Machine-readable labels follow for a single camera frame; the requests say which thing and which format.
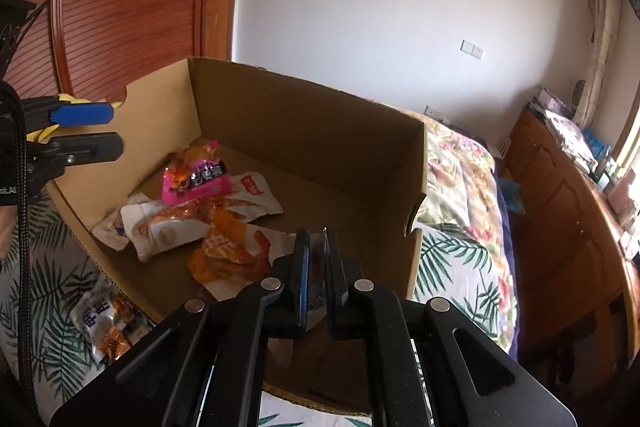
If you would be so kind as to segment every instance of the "black clamp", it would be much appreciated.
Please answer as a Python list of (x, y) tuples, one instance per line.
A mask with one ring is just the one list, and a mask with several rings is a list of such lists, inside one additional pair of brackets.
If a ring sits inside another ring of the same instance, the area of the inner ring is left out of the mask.
[[(107, 103), (71, 104), (55, 96), (22, 101), (27, 133), (54, 124), (60, 126), (108, 123), (113, 109)], [(114, 132), (53, 137), (48, 143), (27, 142), (28, 202), (38, 200), (47, 182), (65, 168), (117, 160), (124, 151)], [(0, 103), (0, 206), (17, 204), (15, 134), (12, 118)]]

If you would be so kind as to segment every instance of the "black strap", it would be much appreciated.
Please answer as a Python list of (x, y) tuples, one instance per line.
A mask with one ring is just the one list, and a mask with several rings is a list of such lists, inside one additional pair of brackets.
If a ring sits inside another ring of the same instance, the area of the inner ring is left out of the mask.
[(31, 368), (31, 263), (29, 252), (29, 214), (27, 206), (27, 149), (26, 126), (22, 103), (15, 89), (0, 82), (0, 102), (11, 113), (14, 122), (16, 185), (18, 194), (18, 247), (20, 250), (20, 289), (18, 293), (18, 375), (24, 405), (34, 418), (39, 419), (33, 389)]

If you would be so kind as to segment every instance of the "person's hand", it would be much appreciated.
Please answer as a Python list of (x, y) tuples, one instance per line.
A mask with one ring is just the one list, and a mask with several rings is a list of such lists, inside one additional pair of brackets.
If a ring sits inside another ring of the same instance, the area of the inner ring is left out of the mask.
[(14, 231), (17, 207), (0, 206), (0, 259), (6, 257), (11, 246), (11, 236)]

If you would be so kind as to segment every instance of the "blanket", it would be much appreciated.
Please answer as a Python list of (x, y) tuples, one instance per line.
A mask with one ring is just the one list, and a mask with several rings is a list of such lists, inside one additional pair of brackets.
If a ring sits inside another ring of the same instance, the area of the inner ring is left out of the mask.
[[(427, 197), (415, 221), (415, 226), (423, 229), (423, 244), (414, 299), (425, 302), (436, 295), (455, 299), (456, 306), (508, 352), (514, 339), (517, 301), (505, 256), (494, 159), (462, 134), (424, 115), (411, 115), (426, 128), (424, 168), (428, 171)], [(470, 243), (456, 246), (451, 245), (451, 239), (442, 238), (442, 232), (456, 237), (456, 229), (430, 230), (442, 224), (460, 227), (488, 255), (479, 254)], [(445, 241), (438, 250), (439, 262), (425, 256), (426, 251), (433, 251), (428, 249), (434, 241)], [(492, 285), (494, 278), (497, 288)], [(487, 297), (491, 303), (495, 298), (497, 313), (493, 306), (478, 308)]]

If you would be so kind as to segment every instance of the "bed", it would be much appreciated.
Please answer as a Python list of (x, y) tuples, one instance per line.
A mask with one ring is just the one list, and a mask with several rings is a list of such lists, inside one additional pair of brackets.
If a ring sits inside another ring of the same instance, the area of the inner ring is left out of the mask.
[(516, 359), (514, 256), (494, 159), (481, 139), (411, 114), (425, 124), (428, 149), (428, 193), (414, 224), (423, 231), (414, 299), (449, 298)]
[[(421, 256), (414, 299), (425, 302), (431, 296), (442, 295), (454, 300), (515, 359), (518, 314), (512, 277), (514, 258), (506, 206), (494, 179), (494, 160), (477, 140), (423, 115), (412, 115), (422, 120), (427, 130), (425, 168), (429, 169), (428, 195), (415, 221), (415, 226), (423, 229), (428, 245)], [(99, 270), (49, 200), (32, 206), (30, 216), (37, 302), (33, 334), (38, 340), (34, 381), (40, 415), (48, 424), (55, 410), (102, 370), (93, 362), (87, 343), (68, 314), (82, 293), (95, 285)], [(439, 271), (439, 279), (433, 272), (437, 259), (430, 257), (438, 248), (426, 251), (437, 241), (444, 248), (439, 249), (439, 259), (446, 257), (450, 265), (448, 276)], [(14, 374), (17, 258), (14, 243), (0, 263), (0, 349)], [(474, 310), (476, 303), (480, 309)], [(486, 311), (489, 303), (493, 312)], [(259, 424), (365, 427), (370, 420), (306, 409), (263, 393)]]

